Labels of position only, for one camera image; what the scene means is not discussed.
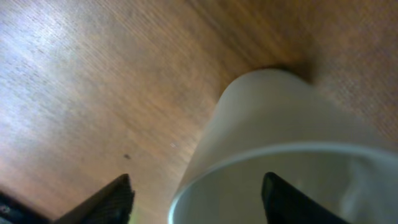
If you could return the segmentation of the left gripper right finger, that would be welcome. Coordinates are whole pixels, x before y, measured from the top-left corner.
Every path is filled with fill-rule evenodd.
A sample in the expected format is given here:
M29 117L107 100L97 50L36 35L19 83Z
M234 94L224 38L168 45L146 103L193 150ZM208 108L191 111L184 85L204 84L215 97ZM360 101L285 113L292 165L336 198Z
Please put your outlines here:
M261 197L268 224L348 224L273 172L264 175Z

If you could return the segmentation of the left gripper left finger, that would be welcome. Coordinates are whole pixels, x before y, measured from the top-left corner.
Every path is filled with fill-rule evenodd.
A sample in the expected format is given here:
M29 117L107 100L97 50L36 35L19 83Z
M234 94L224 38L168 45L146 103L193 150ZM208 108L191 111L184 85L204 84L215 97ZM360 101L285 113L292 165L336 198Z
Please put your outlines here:
M120 175L54 224L128 224L134 196L129 175Z

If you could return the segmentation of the grey cup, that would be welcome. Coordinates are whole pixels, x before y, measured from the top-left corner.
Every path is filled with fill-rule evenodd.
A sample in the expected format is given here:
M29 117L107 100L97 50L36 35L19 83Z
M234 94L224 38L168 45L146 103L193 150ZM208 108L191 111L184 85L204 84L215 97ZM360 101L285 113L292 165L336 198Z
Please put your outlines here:
M267 172L348 223L397 222L394 146L293 74L265 69L225 89L169 223L267 223Z

